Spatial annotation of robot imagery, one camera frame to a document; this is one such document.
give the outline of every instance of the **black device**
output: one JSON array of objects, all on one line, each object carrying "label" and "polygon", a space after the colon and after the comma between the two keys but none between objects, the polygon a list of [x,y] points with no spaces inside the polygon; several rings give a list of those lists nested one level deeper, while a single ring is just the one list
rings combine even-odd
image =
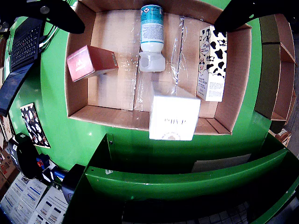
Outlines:
[{"label": "black device", "polygon": [[38,58],[39,43],[45,22],[27,18],[14,33],[11,50],[10,70],[14,71]]},{"label": "black device", "polygon": [[33,63],[21,67],[11,72],[6,78],[0,89],[0,115],[4,117],[8,115],[11,104],[24,83],[32,65]]},{"label": "black device", "polygon": [[41,174],[42,170],[36,162],[38,152],[29,136],[16,134],[8,141],[7,149],[14,165],[26,178],[32,179]]},{"label": "black device", "polygon": [[255,18],[278,13],[294,24],[299,19],[298,7],[299,1],[295,0],[231,0],[214,26],[219,32],[231,32]]},{"label": "black device", "polygon": [[85,170],[85,166],[75,164],[70,171],[65,174],[64,180],[62,181],[62,192],[64,193],[64,197],[69,204],[71,201],[71,197],[74,194],[76,186],[79,183],[79,180]]},{"label": "black device", "polygon": [[16,17],[27,16],[36,18],[74,34],[84,32],[85,25],[69,4],[63,0],[27,0],[1,1],[0,26],[10,28]]}]

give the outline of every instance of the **bottle label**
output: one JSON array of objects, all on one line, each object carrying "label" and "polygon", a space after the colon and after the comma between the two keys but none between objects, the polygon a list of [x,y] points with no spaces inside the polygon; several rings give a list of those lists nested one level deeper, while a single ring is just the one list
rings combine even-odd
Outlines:
[{"label": "bottle label", "polygon": [[141,8],[141,43],[164,43],[163,10],[160,6],[148,5]]}]

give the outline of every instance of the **paper sheet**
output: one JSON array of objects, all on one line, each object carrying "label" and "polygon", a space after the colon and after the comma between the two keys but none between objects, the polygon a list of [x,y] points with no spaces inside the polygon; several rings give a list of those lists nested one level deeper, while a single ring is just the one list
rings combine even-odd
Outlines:
[{"label": "paper sheet", "polygon": [[15,224],[27,224],[47,186],[21,173],[1,200],[1,207]]},{"label": "paper sheet", "polygon": [[68,203],[64,194],[51,187],[34,211],[30,224],[60,224],[64,218]]}]

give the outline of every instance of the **cow print box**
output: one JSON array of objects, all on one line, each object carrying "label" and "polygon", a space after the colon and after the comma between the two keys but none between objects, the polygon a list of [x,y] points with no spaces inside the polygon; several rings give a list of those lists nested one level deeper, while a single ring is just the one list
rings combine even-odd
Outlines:
[{"label": "cow print box", "polygon": [[227,35],[209,26],[199,34],[197,95],[205,101],[221,102],[227,63]]}]

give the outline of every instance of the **white box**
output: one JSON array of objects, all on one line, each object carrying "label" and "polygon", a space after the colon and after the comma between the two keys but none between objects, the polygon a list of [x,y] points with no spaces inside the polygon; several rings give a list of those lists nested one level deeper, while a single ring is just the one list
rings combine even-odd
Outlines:
[{"label": "white box", "polygon": [[227,64],[227,35],[208,26],[199,33],[197,95],[205,101],[221,102]]},{"label": "white box", "polygon": [[193,138],[200,99],[167,82],[152,82],[149,138],[189,140]]}]

